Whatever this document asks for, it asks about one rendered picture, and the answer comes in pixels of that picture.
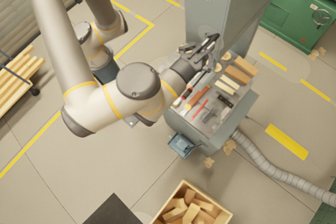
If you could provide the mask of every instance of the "wooden box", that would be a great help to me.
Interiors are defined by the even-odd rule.
[[[209,214],[210,216],[216,218],[218,217],[218,215],[223,212],[222,215],[224,215],[224,220],[220,221],[220,222],[216,222],[216,224],[227,224],[229,223],[229,221],[231,220],[231,218],[233,217],[233,214],[230,213],[223,205],[220,204],[220,202],[216,201],[215,199],[213,199],[211,196],[209,196],[208,194],[204,193],[200,188],[196,187],[195,185],[193,185],[191,182],[187,181],[187,180],[183,180],[179,186],[176,188],[176,190],[174,191],[174,193],[172,193],[172,195],[168,198],[168,200],[166,201],[166,203],[164,204],[164,206],[160,209],[160,211],[156,214],[155,218],[150,222],[150,224],[156,224],[158,223],[157,220],[159,220],[161,223],[165,224],[166,222],[164,221],[162,215],[171,211],[174,207],[173,207],[173,203],[172,203],[172,199],[173,198],[184,198],[185,197],[185,193],[187,192],[187,189],[192,189],[196,192],[195,195],[195,199],[199,199],[201,201],[204,202],[208,202],[210,204],[214,205],[214,210],[211,211],[207,211],[204,210],[207,214]]]

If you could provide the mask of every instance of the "black mat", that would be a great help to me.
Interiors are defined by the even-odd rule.
[[[83,224],[143,224],[112,194]]]

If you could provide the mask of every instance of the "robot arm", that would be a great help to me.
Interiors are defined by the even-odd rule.
[[[132,114],[151,126],[182,94],[196,73],[211,70],[211,51],[219,34],[200,45],[181,47],[181,58],[160,75],[147,64],[133,63],[120,70],[116,80],[99,87],[87,59],[94,58],[95,63],[104,64],[109,57],[104,43],[124,34],[127,24],[122,14],[114,11],[110,0],[86,1],[95,21],[77,27],[79,31],[75,33],[62,0],[31,0],[63,92],[66,105],[61,115],[75,135],[91,135]]]

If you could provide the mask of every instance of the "green machine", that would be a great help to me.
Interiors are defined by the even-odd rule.
[[[335,20],[334,0],[272,0],[260,25],[309,54]]]

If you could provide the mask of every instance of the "cable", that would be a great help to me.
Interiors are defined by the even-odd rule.
[[[317,185],[306,181],[304,178],[300,178],[297,175],[294,175],[290,172],[283,171],[276,166],[273,166],[259,151],[259,149],[246,137],[241,131],[236,130],[232,135],[232,139],[239,144],[244,151],[250,156],[254,161],[256,166],[260,171],[264,172],[271,178],[274,178],[278,181],[289,184],[310,196],[313,196],[316,199],[336,208],[336,194],[331,193],[327,190],[324,190]]]

